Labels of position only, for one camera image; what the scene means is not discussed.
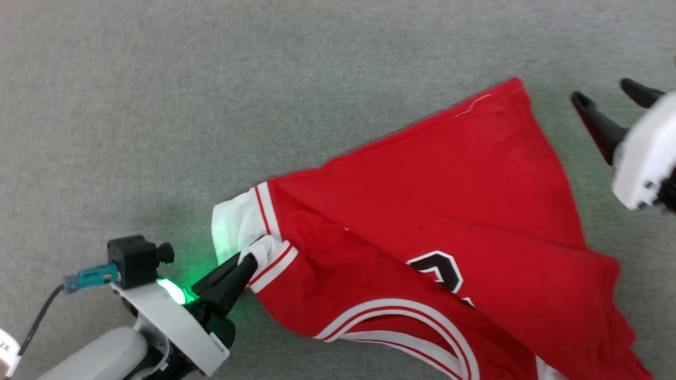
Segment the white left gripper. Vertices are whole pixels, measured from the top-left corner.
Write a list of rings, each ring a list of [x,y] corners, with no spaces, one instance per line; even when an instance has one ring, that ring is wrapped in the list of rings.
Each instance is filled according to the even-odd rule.
[[[227,317],[257,269],[253,255],[237,253],[193,284],[191,291],[207,308]],[[160,279],[127,290],[118,284],[111,287],[137,310],[133,330],[160,355],[152,365],[133,372],[132,378],[168,375],[171,363],[186,364],[189,372],[195,370],[210,377],[229,358],[230,351],[223,341],[207,332],[175,299],[179,291],[176,284]]]

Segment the grey fabric sofa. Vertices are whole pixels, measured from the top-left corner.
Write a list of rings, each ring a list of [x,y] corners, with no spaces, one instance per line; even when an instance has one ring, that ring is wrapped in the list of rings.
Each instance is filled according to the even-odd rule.
[[[630,126],[676,90],[676,0],[0,0],[0,329],[106,242],[215,265],[215,204],[519,77],[656,380],[676,380],[676,216],[627,210],[568,101]]]

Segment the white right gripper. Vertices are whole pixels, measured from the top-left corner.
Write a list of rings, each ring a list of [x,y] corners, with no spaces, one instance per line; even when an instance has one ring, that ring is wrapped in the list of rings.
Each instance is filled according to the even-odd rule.
[[[570,102],[609,166],[622,142],[612,181],[619,202],[629,210],[649,205],[676,210],[676,91],[665,94],[632,79],[621,79],[619,85],[634,103],[649,109],[630,130],[580,91],[570,94]]]

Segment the red basketball jersey white trim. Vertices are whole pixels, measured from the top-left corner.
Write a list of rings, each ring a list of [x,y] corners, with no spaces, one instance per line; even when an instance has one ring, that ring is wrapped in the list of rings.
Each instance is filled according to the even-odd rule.
[[[296,334],[451,380],[654,380],[519,79],[216,205],[211,236]]]

